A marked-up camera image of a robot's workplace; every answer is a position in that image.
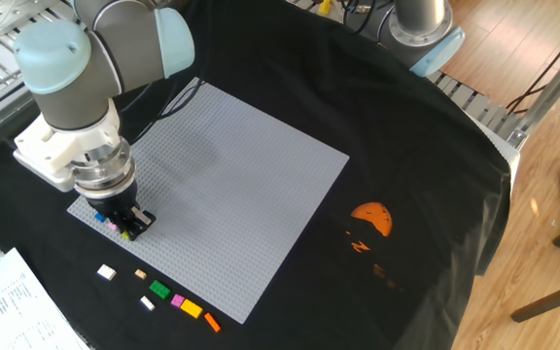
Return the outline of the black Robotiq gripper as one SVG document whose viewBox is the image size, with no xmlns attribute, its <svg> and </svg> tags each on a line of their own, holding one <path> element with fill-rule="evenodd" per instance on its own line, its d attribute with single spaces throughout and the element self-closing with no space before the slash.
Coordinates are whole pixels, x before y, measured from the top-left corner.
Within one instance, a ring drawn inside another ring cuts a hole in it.
<svg viewBox="0 0 560 350">
<path fill-rule="evenodd" d="M 138 186 L 133 181 L 122 192 L 105 198 L 88 198 L 87 203 L 114 224 L 119 232 L 127 232 L 130 241 L 136 240 L 150 228 L 157 217 L 139 208 L 137 202 Z"/>
</svg>

